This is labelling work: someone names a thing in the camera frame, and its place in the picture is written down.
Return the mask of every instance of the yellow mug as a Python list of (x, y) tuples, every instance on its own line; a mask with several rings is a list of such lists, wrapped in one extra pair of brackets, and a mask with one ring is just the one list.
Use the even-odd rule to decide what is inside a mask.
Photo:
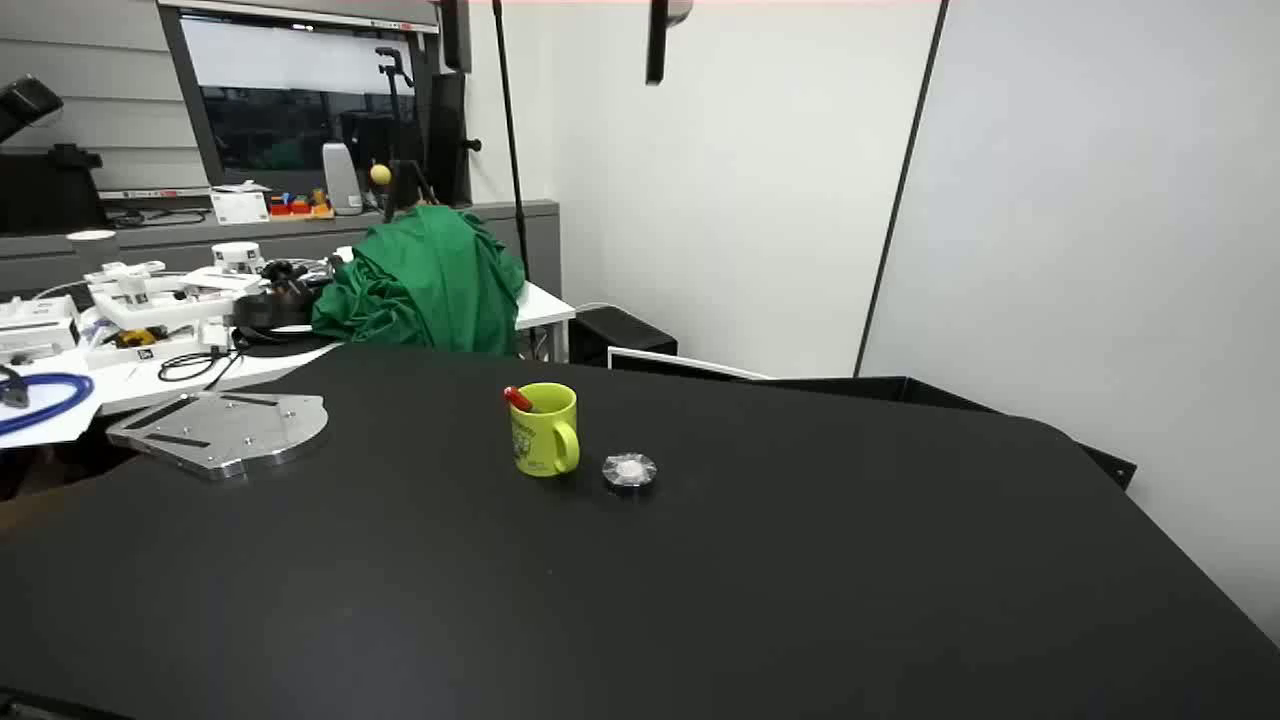
[(567, 384), (525, 384), (518, 394), (533, 412), (511, 406), (517, 469), (534, 478), (577, 470), (577, 392)]

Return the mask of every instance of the cup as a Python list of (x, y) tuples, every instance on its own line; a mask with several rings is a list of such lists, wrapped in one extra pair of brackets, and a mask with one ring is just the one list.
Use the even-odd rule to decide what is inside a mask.
[(567, 384), (525, 384), (533, 412), (511, 406), (517, 469), (534, 478), (577, 470), (577, 392)]

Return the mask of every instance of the black table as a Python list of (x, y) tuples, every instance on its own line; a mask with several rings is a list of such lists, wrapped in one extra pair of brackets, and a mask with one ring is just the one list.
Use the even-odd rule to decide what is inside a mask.
[[(500, 384), (589, 464), (517, 476)], [(126, 717), (1280, 717), (1276, 647), (1058, 431), (431, 350), (283, 378), (330, 426), (157, 461), (0, 544), (0, 685)], [(661, 461), (647, 500), (605, 453)]]

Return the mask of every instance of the green mug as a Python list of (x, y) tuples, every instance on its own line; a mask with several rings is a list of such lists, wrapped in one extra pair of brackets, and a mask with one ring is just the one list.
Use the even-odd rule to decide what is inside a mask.
[(511, 406), (517, 469), (534, 478), (577, 470), (577, 392), (567, 384), (525, 384), (518, 394), (533, 412)]

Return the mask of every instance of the paper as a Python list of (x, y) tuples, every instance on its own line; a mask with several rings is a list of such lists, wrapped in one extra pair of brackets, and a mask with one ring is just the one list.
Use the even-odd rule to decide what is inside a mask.
[[(25, 376), (41, 376), (41, 371), (89, 376), (89, 363), (83, 363), (79, 350), (63, 350), (63, 357), (47, 357), (47, 358), (37, 358), (37, 363), (19, 363), (15, 371), (25, 371)], [(41, 412), (47, 403), (59, 403), (68, 394), (70, 394), (68, 384), (37, 384), (29, 406), (0, 406), (0, 423), (15, 421), (15, 416), (29, 416), (29, 412)], [(53, 416), (47, 423), (30, 423), (25, 431), (0, 436), (0, 449), (70, 445), (70, 438), (79, 438), (89, 431), (95, 406), (98, 406), (98, 392), (92, 389), (92, 394), (83, 403), (68, 406), (63, 416)]]

